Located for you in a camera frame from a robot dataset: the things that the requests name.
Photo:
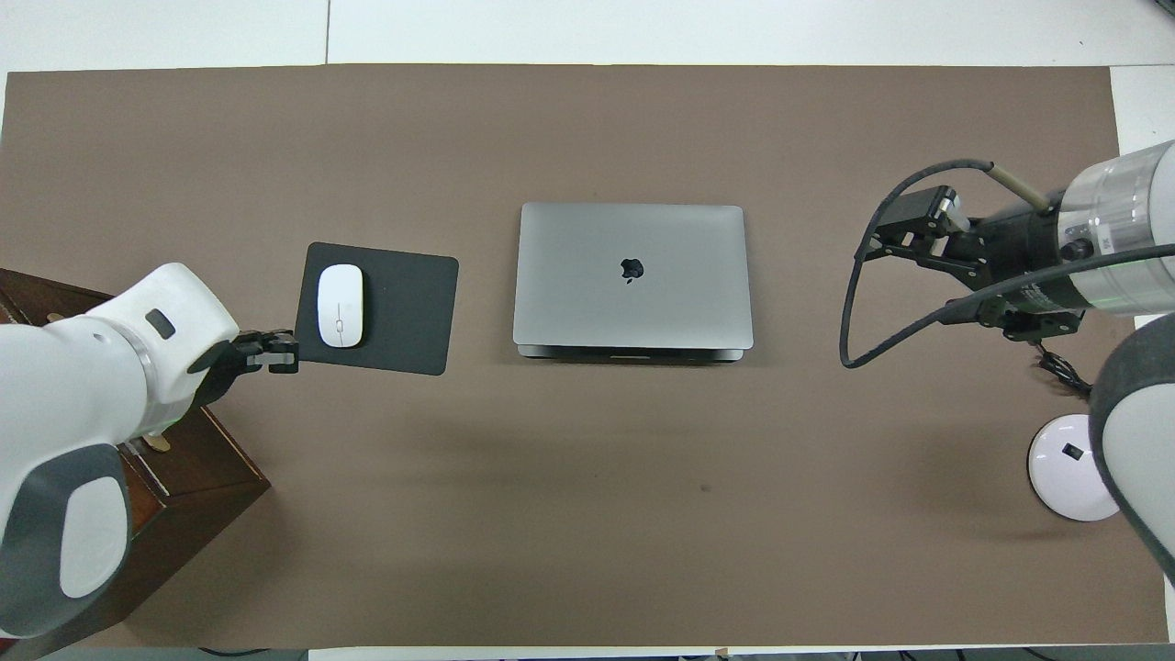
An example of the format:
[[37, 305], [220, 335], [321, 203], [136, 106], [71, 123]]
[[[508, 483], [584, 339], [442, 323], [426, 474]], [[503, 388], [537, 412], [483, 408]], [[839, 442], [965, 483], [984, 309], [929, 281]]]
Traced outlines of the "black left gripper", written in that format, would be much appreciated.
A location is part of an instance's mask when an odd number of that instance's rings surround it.
[[203, 379], [193, 394], [192, 407], [219, 402], [239, 376], [267, 369], [271, 375], [298, 372], [298, 340], [288, 328], [240, 333], [231, 342], [217, 342], [188, 367], [188, 375]]

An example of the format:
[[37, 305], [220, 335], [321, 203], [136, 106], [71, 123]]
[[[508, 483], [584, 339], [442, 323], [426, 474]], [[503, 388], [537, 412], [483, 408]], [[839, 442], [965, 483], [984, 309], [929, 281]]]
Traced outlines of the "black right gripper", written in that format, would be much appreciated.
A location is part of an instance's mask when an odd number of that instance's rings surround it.
[[[952, 276], [976, 276], [982, 269], [991, 282], [1063, 264], [1058, 215], [1040, 215], [1019, 204], [991, 217], [971, 218], [949, 186], [904, 193], [882, 205], [861, 252], [862, 261], [880, 258], [909, 259]], [[1069, 276], [1063, 276], [1003, 296], [953, 298], [936, 313], [936, 322], [999, 328], [1010, 342], [1041, 342], [1076, 333], [1086, 302]]]

